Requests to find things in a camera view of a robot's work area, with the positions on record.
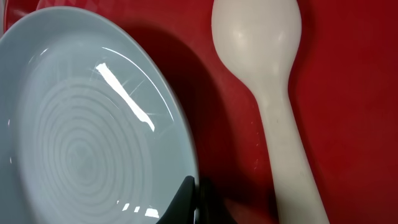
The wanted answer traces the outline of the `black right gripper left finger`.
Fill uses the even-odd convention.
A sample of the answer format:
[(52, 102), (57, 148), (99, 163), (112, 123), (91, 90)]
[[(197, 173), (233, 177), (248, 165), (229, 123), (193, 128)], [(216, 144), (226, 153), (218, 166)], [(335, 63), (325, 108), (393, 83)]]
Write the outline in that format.
[(186, 176), (165, 213), (157, 224), (194, 224), (196, 186), (192, 176)]

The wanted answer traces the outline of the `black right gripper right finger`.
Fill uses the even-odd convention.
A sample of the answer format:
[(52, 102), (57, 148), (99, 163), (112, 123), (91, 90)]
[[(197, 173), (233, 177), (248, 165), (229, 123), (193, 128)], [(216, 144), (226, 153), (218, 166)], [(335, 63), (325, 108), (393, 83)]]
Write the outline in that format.
[(209, 178), (200, 180), (198, 213), (199, 224), (237, 224)]

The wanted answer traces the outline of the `light blue plate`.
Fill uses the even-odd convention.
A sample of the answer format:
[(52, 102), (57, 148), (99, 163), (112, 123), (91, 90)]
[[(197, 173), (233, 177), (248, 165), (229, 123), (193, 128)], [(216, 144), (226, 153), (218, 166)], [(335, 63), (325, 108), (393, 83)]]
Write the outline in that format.
[(116, 24), (48, 7), (2, 36), (2, 223), (157, 223), (189, 175), (179, 102)]

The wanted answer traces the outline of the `white plastic spoon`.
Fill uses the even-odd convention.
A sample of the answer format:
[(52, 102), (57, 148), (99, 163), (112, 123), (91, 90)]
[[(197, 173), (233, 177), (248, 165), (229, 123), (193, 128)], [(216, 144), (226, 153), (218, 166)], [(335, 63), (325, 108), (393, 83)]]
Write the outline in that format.
[(281, 223), (327, 223), (288, 95), (302, 20), (296, 0), (215, 0), (211, 30), (225, 67), (254, 95)]

